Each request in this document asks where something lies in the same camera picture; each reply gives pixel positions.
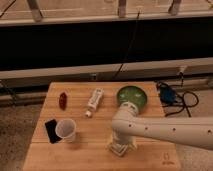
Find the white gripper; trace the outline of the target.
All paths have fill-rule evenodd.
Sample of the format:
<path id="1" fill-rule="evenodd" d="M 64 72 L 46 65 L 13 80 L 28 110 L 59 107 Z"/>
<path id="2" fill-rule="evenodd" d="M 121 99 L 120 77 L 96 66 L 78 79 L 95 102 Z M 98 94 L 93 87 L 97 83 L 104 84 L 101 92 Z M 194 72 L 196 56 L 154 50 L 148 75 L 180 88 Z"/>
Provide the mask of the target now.
<path id="1" fill-rule="evenodd" d="M 133 137 L 127 134 L 113 131 L 112 132 L 112 145 L 130 145 L 133 143 Z"/>

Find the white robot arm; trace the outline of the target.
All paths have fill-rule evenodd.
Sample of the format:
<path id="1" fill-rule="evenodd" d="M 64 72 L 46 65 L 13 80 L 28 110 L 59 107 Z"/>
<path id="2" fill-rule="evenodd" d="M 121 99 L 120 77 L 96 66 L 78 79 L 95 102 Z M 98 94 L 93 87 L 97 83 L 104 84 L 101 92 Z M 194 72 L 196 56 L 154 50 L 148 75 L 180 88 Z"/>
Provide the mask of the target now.
<path id="1" fill-rule="evenodd" d="M 131 102 L 120 105 L 112 118 L 112 130 L 119 144 L 129 144 L 132 136 L 168 141 L 213 150 L 213 117 L 138 117 Z"/>

